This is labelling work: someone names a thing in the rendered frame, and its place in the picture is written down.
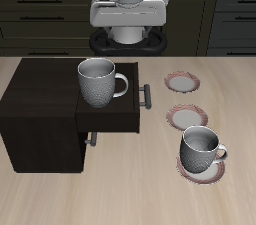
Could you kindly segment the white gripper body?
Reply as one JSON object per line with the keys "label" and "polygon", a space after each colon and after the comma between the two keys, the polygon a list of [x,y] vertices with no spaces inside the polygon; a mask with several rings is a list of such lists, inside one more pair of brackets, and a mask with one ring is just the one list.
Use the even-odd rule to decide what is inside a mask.
{"label": "white gripper body", "polygon": [[93,27],[163,26],[169,0],[143,0],[135,5],[93,1],[90,24]]}

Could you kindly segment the white porcelain mug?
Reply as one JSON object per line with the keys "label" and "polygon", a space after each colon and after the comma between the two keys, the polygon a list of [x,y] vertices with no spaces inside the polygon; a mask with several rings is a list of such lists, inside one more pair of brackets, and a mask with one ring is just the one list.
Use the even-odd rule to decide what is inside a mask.
{"label": "white porcelain mug", "polygon": [[190,126],[182,134],[180,160],[193,174],[206,171],[212,164],[224,161],[228,149],[220,143],[216,132],[205,126]]}
{"label": "white porcelain mug", "polygon": [[[111,60],[86,59],[78,65],[77,71],[82,97],[93,108],[104,108],[113,98],[121,97],[128,91],[127,77],[116,72]],[[125,89],[119,93],[115,92],[117,79],[125,83]]]}

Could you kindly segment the red rimmed white plate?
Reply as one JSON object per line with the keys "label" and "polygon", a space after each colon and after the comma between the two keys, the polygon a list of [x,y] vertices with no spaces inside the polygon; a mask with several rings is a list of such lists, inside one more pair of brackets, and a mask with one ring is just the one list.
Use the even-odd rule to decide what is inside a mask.
{"label": "red rimmed white plate", "polygon": [[200,80],[195,75],[184,71],[168,74],[164,78],[164,83],[168,89],[179,93],[193,92],[200,87]]}
{"label": "red rimmed white plate", "polygon": [[166,114],[167,122],[177,130],[184,131],[190,126],[206,126],[208,116],[204,110],[192,104],[179,104]]}
{"label": "red rimmed white plate", "polygon": [[199,185],[210,185],[217,183],[225,174],[225,163],[220,162],[211,164],[210,167],[202,173],[193,174],[188,172],[182,165],[180,156],[176,158],[176,168],[180,175],[190,182]]}

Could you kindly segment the dark wooden cabinet drawer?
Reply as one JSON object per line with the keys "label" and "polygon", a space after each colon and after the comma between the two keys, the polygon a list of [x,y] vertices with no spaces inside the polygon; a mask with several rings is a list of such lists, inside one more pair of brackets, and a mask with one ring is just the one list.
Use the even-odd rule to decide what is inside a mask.
{"label": "dark wooden cabinet drawer", "polygon": [[113,98],[104,108],[89,106],[79,95],[76,120],[79,132],[139,132],[140,107],[150,109],[150,86],[139,86],[138,63],[116,63],[116,71],[129,83],[125,95]]}

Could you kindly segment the dark kitchen cupboard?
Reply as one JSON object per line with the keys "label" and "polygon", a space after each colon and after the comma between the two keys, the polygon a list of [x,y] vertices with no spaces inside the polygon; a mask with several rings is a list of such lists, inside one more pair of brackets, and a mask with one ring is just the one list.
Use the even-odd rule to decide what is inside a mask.
{"label": "dark kitchen cupboard", "polygon": [[[169,0],[164,56],[204,56],[216,0]],[[91,0],[0,0],[0,56],[92,56]]]}

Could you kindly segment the grey kitchen cupboard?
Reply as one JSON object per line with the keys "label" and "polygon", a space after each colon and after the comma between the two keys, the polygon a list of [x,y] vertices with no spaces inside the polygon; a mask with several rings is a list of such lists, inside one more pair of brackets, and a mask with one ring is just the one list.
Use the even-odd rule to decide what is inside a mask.
{"label": "grey kitchen cupboard", "polygon": [[216,0],[207,55],[256,56],[256,0]]}

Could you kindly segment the dark wooden cabinet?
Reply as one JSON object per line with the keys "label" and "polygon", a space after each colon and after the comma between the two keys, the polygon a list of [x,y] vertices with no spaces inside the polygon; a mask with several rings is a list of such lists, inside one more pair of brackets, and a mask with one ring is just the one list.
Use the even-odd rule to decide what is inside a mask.
{"label": "dark wooden cabinet", "polygon": [[0,100],[0,135],[17,173],[80,173],[79,58],[24,58]]}

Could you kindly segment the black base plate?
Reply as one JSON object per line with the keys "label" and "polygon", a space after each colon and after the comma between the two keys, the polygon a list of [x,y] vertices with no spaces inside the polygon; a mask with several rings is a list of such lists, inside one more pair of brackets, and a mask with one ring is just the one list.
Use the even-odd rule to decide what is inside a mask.
{"label": "black base plate", "polygon": [[167,47],[166,36],[156,27],[148,32],[148,37],[135,44],[121,44],[108,37],[104,28],[90,36],[90,48],[96,56],[160,56]]}

